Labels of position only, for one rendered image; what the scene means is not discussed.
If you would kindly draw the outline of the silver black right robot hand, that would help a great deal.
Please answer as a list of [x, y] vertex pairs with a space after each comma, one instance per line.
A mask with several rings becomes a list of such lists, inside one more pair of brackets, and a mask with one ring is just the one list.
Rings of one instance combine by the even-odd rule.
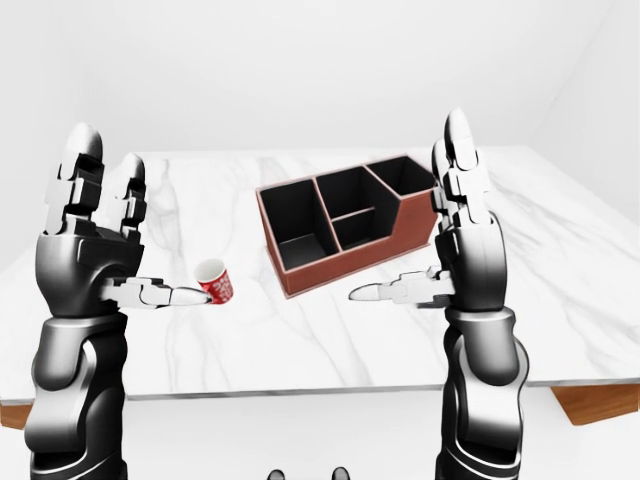
[[431, 161], [436, 178], [432, 209], [440, 215], [435, 237], [440, 265], [358, 287], [349, 293], [349, 299], [396, 304], [433, 304], [447, 299], [466, 312], [499, 310], [507, 284], [504, 239], [484, 199], [490, 190], [489, 175], [462, 109], [448, 114]]

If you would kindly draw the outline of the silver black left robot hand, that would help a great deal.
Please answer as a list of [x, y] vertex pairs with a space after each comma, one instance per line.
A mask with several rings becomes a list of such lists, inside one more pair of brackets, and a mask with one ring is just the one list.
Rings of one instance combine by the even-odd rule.
[[143, 160], [125, 157], [108, 222], [99, 226], [92, 215], [100, 205], [103, 176], [101, 136], [79, 123], [48, 181], [45, 228], [36, 244], [36, 282], [51, 314], [88, 318], [121, 308], [211, 303], [211, 294], [202, 290], [137, 274], [144, 253], [139, 226], [147, 209]]

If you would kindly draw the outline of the red-brown desk caddy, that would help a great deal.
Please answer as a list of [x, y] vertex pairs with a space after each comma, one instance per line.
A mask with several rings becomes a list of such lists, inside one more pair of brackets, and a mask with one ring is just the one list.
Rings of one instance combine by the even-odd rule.
[[434, 175], [392, 157], [260, 188], [267, 250], [286, 297], [426, 246]]

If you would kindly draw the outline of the red white printed cup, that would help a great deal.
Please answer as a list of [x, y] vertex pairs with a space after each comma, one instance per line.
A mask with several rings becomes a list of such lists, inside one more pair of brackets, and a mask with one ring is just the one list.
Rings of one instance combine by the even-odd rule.
[[232, 299], [234, 289], [226, 265], [221, 259], [201, 261], [194, 269], [194, 276], [202, 289], [212, 296], [214, 304], [224, 304]]

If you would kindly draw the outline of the brown wooden table leg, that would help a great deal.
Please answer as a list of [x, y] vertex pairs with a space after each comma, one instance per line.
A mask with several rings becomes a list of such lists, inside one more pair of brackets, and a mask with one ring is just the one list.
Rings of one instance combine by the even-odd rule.
[[4, 405], [0, 403], [0, 424], [3, 427], [23, 430], [31, 409], [31, 404]]
[[554, 386], [551, 391], [574, 426], [634, 413], [640, 405], [640, 384]]

